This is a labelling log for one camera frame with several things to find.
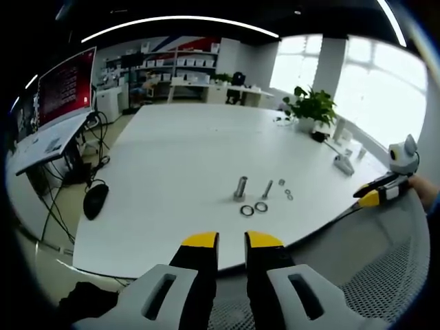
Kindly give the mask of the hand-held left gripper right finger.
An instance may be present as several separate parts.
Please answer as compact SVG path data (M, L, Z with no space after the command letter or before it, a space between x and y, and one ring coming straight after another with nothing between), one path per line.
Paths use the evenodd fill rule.
M293 262L276 237L245 233L247 296L256 329L381 329L354 312L343 291L310 266Z

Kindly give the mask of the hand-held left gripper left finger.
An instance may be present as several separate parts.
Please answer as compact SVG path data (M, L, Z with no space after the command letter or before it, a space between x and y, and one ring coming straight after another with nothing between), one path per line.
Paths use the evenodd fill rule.
M157 264L119 295L116 306L75 329L207 329L216 295L217 232L185 239L171 262Z

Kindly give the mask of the person's right hand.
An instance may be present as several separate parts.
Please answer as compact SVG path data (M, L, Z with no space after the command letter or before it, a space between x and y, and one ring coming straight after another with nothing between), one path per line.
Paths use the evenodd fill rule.
M418 175L411 176L408 182L410 187L416 191L427 214L431 214L439 208L439 188L437 186Z

